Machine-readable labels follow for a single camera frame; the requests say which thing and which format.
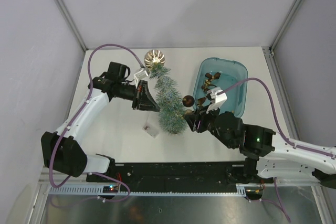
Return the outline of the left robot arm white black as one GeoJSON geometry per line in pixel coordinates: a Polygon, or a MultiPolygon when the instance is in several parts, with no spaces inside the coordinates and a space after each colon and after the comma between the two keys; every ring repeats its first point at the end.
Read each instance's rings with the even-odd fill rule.
{"type": "Polygon", "coordinates": [[[94,119],[113,98],[131,101],[133,110],[160,111],[145,81],[148,69],[142,67],[134,74],[134,84],[127,80],[129,74],[128,66],[111,62],[107,71],[90,81],[88,93],[74,114],[53,133],[42,135],[43,159],[50,171],[70,177],[97,173],[105,182],[115,178],[116,169],[110,165],[112,159],[102,154],[87,155],[81,142],[94,119]]]}

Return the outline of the blue plastic tub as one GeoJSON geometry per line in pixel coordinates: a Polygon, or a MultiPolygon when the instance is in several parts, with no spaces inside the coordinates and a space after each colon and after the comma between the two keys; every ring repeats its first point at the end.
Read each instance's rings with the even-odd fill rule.
{"type": "MultiPolygon", "coordinates": [[[[206,79],[205,74],[210,73],[214,75],[216,72],[220,72],[221,76],[218,80],[212,82],[212,84],[225,90],[234,84],[248,78],[248,71],[246,67],[238,61],[231,61],[220,58],[207,58],[205,59],[199,68],[195,87],[193,91],[193,97],[195,99],[194,107],[197,106],[197,99],[204,96],[201,90],[201,85],[206,79]]],[[[235,88],[226,92],[227,101],[221,106],[221,112],[234,110],[234,116],[240,118],[244,114],[245,102],[247,93],[247,83],[243,83],[235,88]]]]}

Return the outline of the dark red bauble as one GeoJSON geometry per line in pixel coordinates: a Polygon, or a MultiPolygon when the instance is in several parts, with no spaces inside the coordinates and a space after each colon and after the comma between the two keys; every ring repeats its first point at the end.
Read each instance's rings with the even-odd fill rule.
{"type": "Polygon", "coordinates": [[[183,97],[182,103],[185,107],[190,108],[194,105],[195,99],[191,95],[186,95],[183,97]]]}

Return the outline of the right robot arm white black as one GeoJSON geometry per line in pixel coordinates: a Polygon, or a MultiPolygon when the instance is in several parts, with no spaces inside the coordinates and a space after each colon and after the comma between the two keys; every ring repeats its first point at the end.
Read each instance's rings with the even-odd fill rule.
{"type": "Polygon", "coordinates": [[[311,166],[322,186],[335,189],[335,147],[286,139],[271,129],[244,124],[231,112],[187,111],[183,118],[193,132],[209,131],[227,148],[238,148],[249,158],[274,157],[311,166]]]}

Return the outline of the large silver ribbed bauble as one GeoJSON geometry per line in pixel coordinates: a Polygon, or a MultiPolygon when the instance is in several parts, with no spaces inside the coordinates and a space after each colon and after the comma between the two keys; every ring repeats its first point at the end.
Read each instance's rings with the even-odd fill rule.
{"type": "Polygon", "coordinates": [[[165,56],[162,51],[157,49],[149,50],[144,56],[144,65],[148,69],[152,69],[156,65],[164,65],[165,56]]]}

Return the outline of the small frosted christmas tree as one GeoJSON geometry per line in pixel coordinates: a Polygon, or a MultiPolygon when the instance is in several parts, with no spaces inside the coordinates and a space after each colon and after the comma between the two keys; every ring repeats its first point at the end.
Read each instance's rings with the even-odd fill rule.
{"type": "Polygon", "coordinates": [[[156,81],[155,101],[160,107],[161,129],[171,135],[182,134],[186,130],[186,122],[183,119],[185,109],[177,82],[170,76],[170,69],[158,63],[154,64],[150,70],[150,79],[156,81]]]}

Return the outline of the clear plastic packet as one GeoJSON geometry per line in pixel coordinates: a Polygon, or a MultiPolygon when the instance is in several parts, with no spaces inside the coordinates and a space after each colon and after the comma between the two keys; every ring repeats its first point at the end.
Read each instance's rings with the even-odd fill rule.
{"type": "Polygon", "coordinates": [[[143,130],[152,138],[156,138],[160,132],[157,127],[151,125],[148,122],[145,123],[143,130]]]}

